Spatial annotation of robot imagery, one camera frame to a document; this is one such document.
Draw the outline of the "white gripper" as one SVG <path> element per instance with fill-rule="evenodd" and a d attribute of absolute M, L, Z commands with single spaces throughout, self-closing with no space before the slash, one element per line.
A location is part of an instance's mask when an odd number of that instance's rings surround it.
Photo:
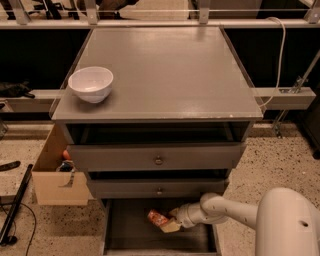
<path fill-rule="evenodd" d="M 171 218 L 166 223 L 160 226 L 164 233 L 173 233 L 180 230 L 181 226 L 184 228 L 191 228 L 199 224 L 202 220 L 202 212 L 199 203 L 184 204 L 179 208 L 174 208 L 169 211 Z"/>

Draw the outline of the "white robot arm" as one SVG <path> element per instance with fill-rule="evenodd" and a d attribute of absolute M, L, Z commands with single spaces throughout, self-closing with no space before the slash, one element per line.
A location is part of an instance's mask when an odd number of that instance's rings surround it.
<path fill-rule="evenodd" d="M 319 256 L 320 211 L 304 196 L 287 188 L 268 191 L 258 205 L 228 200 L 214 193 L 185 204 L 172 218 L 157 222 L 165 232 L 231 218 L 255 231 L 256 256 Z"/>

